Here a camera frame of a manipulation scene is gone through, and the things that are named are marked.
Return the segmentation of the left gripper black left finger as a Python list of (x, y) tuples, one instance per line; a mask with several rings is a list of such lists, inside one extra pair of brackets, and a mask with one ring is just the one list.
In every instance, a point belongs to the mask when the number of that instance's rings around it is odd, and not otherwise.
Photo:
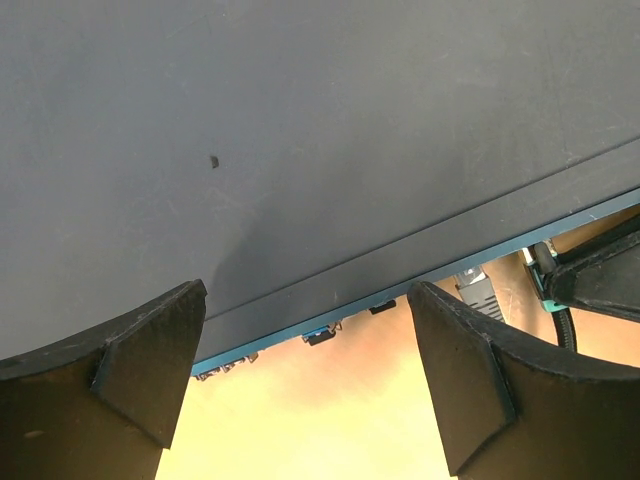
[(1, 362), (4, 479), (152, 479), (170, 448), (207, 290), (185, 282)]

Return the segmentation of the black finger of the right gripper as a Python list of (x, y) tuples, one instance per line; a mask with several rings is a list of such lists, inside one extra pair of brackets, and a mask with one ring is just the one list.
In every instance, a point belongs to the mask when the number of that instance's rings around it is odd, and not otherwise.
[(560, 255), (547, 293), (564, 306), (639, 321), (639, 217)]

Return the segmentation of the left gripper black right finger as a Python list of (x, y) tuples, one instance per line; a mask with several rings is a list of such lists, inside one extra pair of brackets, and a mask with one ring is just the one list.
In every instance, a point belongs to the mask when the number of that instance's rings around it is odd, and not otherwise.
[(637, 368), (547, 343), (431, 283), (407, 299), (452, 477), (638, 477)]

